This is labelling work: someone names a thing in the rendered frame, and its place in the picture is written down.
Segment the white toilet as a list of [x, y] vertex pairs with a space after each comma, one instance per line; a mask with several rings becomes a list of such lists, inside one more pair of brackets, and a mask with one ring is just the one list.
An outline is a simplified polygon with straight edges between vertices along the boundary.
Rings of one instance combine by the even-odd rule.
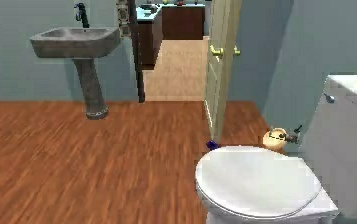
[[298, 155], [223, 146], [195, 181], [205, 224], [357, 224], [357, 74], [327, 77]]

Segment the cream room door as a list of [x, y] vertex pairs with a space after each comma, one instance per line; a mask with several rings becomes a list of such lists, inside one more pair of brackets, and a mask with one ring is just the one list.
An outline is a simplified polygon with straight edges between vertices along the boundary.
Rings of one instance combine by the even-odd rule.
[[[211, 4], [204, 108], [210, 136], [215, 142], [219, 142], [222, 136], [242, 2], [243, 0], [212, 0]], [[211, 54], [210, 45], [224, 50], [220, 61]]]

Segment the grey pedestal sink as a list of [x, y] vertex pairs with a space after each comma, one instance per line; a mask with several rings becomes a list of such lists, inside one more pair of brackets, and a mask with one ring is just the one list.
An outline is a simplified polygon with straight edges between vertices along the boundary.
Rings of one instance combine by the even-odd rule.
[[103, 119], [108, 114], [98, 79], [95, 59], [108, 56], [121, 43], [117, 28], [59, 27], [30, 38], [38, 58], [71, 59], [76, 68], [88, 119]]

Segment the black sink faucet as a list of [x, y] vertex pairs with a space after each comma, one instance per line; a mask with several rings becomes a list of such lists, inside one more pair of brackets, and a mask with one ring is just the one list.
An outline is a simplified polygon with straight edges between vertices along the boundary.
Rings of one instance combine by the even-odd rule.
[[87, 12], [86, 12], [86, 7], [85, 4], [80, 2], [76, 3], [74, 5], [74, 8], [77, 10], [75, 18], [77, 21], [80, 21], [82, 23], [83, 28], [89, 28], [90, 24], [87, 18]]

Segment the dark brown kitchen cabinet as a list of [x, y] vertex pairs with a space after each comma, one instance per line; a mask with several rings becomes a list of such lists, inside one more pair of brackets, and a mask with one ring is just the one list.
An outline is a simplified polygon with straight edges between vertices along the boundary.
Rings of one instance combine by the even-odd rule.
[[202, 40], [205, 5], [143, 4], [136, 8], [143, 70], [156, 64], [163, 40]]

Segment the patterned hanging towel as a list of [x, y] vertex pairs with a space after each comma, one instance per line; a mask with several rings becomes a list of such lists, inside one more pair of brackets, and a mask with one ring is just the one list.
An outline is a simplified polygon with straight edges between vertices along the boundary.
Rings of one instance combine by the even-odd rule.
[[116, 0], [118, 25], [122, 37], [129, 37], [131, 35], [129, 27], [129, 9], [128, 0]]

